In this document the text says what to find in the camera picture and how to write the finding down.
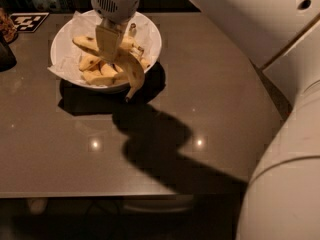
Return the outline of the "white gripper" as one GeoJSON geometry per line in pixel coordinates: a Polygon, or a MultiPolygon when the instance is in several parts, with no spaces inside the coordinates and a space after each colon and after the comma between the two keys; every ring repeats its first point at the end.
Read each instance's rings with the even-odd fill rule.
{"type": "Polygon", "coordinates": [[[91,0],[96,13],[103,19],[95,28],[99,56],[113,62],[124,35],[120,25],[136,12],[140,0],[91,0]]]}

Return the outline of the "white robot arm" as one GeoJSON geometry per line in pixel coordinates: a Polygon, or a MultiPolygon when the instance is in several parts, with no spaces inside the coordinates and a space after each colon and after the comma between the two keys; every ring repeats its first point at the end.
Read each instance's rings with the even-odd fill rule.
{"type": "Polygon", "coordinates": [[[127,136],[128,167],[109,166],[106,196],[227,195],[238,200],[232,237],[319,240],[320,0],[189,0],[242,50],[289,110],[260,158],[262,115],[233,73],[211,77],[212,48],[198,22],[172,55],[177,106],[189,123],[145,104],[120,103],[112,118],[127,136]]]}

